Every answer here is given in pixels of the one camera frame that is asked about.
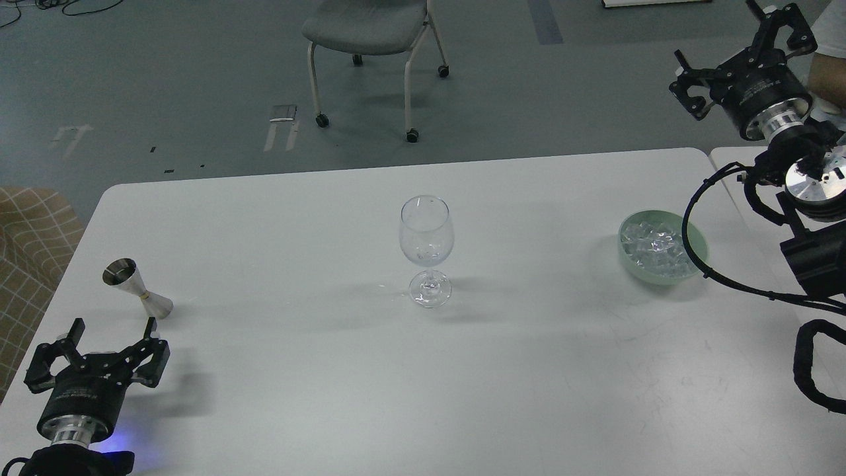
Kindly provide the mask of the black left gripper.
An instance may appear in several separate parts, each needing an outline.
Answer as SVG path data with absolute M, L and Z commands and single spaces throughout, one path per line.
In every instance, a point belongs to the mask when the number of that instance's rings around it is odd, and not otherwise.
M 148 317 L 144 335 L 123 354 L 88 354 L 77 349 L 85 331 L 76 317 L 65 337 L 42 343 L 34 350 L 24 384 L 33 394 L 49 391 L 48 402 L 37 422 L 40 435 L 57 440 L 69 427 L 89 433 L 89 442 L 107 440 L 114 433 L 125 394 L 131 383 L 156 388 L 169 361 L 169 343 L 156 333 L 158 320 Z M 65 358 L 69 364 L 53 374 L 52 364 Z

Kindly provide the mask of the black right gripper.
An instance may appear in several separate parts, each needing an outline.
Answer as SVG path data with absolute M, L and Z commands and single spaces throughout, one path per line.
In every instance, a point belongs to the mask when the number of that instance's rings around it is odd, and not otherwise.
M 717 69 L 695 69 L 683 52 L 674 51 L 679 70 L 668 90 L 695 120 L 704 120 L 715 102 L 708 102 L 704 96 L 692 97 L 689 90 L 704 87 L 710 91 L 718 84 L 717 102 L 740 137 L 746 141 L 771 141 L 780 128 L 773 125 L 777 115 L 785 112 L 789 121 L 801 123 L 810 114 L 812 96 L 787 61 L 815 52 L 818 45 L 796 3 L 770 12 L 755 1 L 746 1 L 746 6 L 759 22 L 749 48 L 728 58 Z M 787 50 L 775 46 L 779 31 L 785 27 L 790 30 Z

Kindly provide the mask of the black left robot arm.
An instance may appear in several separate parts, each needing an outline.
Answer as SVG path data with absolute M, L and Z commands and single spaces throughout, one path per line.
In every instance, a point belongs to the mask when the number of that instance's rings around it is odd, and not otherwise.
M 81 354 L 85 330 L 80 317 L 64 337 L 34 349 L 24 383 L 33 394 L 49 392 L 36 428 L 49 445 L 30 457 L 15 457 L 3 468 L 20 465 L 21 475 L 129 475 L 131 451 L 100 452 L 91 445 L 114 434 L 125 395 L 133 383 L 154 388 L 169 361 L 166 340 L 149 317 L 144 335 L 121 352 Z

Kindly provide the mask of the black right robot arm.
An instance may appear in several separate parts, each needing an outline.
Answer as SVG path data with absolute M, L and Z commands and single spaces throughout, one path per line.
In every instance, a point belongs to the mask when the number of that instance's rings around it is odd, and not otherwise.
M 685 252 L 705 278 L 734 290 L 813 309 L 844 314 L 844 133 L 812 118 L 814 99 L 788 67 L 795 56 L 816 51 L 812 28 L 797 4 L 762 9 L 746 3 L 759 23 L 749 46 L 716 67 L 695 69 L 676 51 L 679 72 L 669 91 L 696 120 L 721 106 L 746 141 L 767 142 L 753 165 L 729 163 L 707 178 L 681 221 Z M 689 219 L 701 196 L 738 173 L 749 206 L 792 237 L 780 250 L 803 294 L 760 290 L 711 268 L 694 250 Z

